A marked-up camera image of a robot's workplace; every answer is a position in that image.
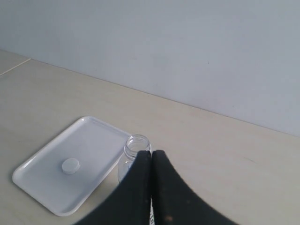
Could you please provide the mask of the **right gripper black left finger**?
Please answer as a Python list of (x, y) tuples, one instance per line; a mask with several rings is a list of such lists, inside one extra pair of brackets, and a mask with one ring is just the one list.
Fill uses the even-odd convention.
[(148, 225), (151, 153), (139, 151), (116, 189), (77, 225)]

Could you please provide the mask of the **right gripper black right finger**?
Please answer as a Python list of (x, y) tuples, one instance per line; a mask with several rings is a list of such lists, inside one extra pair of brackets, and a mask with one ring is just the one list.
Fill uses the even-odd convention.
[(177, 173), (166, 153), (152, 153), (151, 194), (156, 225), (235, 225), (201, 199)]

